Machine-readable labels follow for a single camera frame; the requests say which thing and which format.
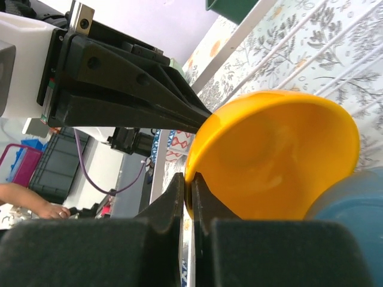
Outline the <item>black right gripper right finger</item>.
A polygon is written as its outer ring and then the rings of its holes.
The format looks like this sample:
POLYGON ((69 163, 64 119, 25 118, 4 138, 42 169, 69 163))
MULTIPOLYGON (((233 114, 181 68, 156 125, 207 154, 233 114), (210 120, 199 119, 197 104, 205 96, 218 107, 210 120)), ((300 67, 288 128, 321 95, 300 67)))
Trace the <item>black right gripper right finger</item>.
POLYGON ((191 182, 196 286, 372 286, 351 233, 325 221, 243 220, 191 182))

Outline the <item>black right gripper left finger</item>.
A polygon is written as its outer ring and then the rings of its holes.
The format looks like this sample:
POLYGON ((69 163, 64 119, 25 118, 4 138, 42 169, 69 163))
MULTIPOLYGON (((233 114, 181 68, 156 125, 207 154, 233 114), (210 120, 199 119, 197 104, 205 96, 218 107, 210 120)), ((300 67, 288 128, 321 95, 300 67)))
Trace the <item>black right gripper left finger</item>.
POLYGON ((2 286, 180 286, 184 177, 134 218, 34 219, 1 239, 2 286))

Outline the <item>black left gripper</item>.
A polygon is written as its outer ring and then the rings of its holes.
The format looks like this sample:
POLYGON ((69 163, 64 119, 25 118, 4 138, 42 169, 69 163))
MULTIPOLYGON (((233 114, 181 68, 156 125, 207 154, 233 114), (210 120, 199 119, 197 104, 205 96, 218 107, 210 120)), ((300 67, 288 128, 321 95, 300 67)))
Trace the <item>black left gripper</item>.
POLYGON ((73 1, 60 16, 37 102, 51 127, 132 127, 196 133, 211 115, 155 47, 98 23, 73 1))

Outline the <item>yellow bowl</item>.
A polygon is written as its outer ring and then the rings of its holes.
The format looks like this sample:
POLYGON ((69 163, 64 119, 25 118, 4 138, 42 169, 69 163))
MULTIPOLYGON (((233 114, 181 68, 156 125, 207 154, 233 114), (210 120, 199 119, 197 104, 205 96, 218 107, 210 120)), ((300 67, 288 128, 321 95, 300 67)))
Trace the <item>yellow bowl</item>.
POLYGON ((242 219, 301 220, 352 174, 359 152, 358 127, 337 103, 287 90, 245 94, 197 131, 186 163, 186 208, 192 212, 192 181, 202 175, 242 219))

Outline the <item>solid blue bowl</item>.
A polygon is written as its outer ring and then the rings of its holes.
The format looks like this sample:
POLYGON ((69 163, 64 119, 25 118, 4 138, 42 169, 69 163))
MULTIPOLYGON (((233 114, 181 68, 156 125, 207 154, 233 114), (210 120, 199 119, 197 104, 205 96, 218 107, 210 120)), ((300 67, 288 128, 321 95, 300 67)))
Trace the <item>solid blue bowl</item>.
POLYGON ((360 170, 314 201, 305 219, 334 221, 355 237, 375 286, 382 286, 382 167, 360 170))

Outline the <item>white wire dish rack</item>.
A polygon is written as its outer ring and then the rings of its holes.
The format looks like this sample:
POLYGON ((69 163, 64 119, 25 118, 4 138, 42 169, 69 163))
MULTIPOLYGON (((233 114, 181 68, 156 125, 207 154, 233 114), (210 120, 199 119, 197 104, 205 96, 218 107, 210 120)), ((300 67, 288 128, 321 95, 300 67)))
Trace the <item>white wire dish rack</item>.
POLYGON ((382 2, 264 1, 249 28, 219 17, 188 61, 211 110, 241 93, 283 89, 345 108, 361 135, 359 169, 382 164, 382 2))

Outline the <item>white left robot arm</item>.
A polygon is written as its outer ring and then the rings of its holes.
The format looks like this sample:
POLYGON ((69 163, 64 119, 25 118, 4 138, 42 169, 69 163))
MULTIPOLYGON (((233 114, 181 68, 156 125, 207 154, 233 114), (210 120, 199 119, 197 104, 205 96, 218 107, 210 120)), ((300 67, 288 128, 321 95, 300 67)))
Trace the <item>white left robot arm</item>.
POLYGON ((149 156, 144 129, 196 133, 210 116, 156 47, 94 21, 79 1, 62 14, 32 1, 53 25, 37 103, 50 127, 72 127, 128 154, 149 156))

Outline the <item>person's hand in background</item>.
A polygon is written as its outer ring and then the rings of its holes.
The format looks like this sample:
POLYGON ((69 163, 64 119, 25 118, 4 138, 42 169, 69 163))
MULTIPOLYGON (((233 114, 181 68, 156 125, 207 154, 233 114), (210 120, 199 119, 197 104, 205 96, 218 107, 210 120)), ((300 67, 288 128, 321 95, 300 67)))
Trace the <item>person's hand in background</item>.
POLYGON ((68 219, 70 211, 43 199, 37 193, 14 183, 1 184, 1 205, 11 204, 30 210, 43 219, 68 219))

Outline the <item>blue triangle patterned bowl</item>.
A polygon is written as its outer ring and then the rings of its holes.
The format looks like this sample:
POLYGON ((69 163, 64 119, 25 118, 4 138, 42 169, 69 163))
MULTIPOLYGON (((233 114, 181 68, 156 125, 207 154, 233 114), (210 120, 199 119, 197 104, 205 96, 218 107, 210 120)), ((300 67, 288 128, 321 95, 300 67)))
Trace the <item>blue triangle patterned bowl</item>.
POLYGON ((156 130, 156 132, 154 134, 154 139, 153 139, 152 147, 151 147, 151 162, 153 164, 155 164, 156 160, 157 160, 157 153, 158 153, 160 133, 161 133, 160 129, 156 130))

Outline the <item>light green flower bowl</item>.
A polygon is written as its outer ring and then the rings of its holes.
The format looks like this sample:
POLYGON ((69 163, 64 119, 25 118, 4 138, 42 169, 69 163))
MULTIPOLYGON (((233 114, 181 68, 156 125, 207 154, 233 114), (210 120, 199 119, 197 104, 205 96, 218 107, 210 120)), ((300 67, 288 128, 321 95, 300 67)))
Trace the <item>light green flower bowl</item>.
POLYGON ((185 78, 183 67, 174 58, 170 58, 169 67, 171 69, 170 70, 171 78, 175 78, 177 76, 181 76, 185 78))

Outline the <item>dark grey storage crate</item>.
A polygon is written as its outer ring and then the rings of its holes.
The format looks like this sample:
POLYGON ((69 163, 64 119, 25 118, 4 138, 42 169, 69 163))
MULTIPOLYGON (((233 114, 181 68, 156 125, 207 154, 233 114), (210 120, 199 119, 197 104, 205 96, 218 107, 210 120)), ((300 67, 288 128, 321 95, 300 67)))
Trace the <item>dark grey storage crate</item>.
POLYGON ((74 129, 62 128, 47 143, 29 182, 29 189, 51 203, 63 204, 79 164, 74 129))

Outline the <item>magenta storage bin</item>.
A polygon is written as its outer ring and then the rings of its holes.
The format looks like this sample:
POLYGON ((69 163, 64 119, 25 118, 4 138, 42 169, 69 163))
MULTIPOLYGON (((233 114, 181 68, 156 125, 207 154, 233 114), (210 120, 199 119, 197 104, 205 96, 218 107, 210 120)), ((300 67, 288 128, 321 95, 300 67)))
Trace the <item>magenta storage bin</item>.
POLYGON ((27 188, 43 152, 27 145, 10 143, 1 155, 1 164, 11 148, 19 148, 21 151, 6 181, 27 188))

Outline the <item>orange patterned bowl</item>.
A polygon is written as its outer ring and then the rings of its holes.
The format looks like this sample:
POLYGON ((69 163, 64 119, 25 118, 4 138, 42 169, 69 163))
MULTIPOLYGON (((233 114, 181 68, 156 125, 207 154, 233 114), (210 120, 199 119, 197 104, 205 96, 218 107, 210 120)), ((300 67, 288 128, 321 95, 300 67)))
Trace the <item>orange patterned bowl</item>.
POLYGON ((167 162, 176 162, 189 152, 189 147, 194 134, 171 130, 168 137, 168 150, 166 152, 167 162))

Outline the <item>green compartment organizer tray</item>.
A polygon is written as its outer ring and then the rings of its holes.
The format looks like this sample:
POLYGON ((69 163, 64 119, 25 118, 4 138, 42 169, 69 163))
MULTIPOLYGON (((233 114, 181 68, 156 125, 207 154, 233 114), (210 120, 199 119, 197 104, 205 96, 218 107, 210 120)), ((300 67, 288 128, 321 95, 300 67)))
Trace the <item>green compartment organizer tray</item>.
POLYGON ((258 0, 206 0, 207 11, 213 11, 239 25, 258 0))

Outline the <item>floral patterned table mat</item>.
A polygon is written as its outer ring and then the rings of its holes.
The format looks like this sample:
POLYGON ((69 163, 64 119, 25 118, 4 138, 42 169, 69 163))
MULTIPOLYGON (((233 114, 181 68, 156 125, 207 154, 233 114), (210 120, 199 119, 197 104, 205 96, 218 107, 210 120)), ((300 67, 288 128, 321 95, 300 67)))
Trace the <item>floral patterned table mat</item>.
POLYGON ((272 1, 187 78, 213 115, 188 148, 196 286, 382 285, 382 2, 272 1))

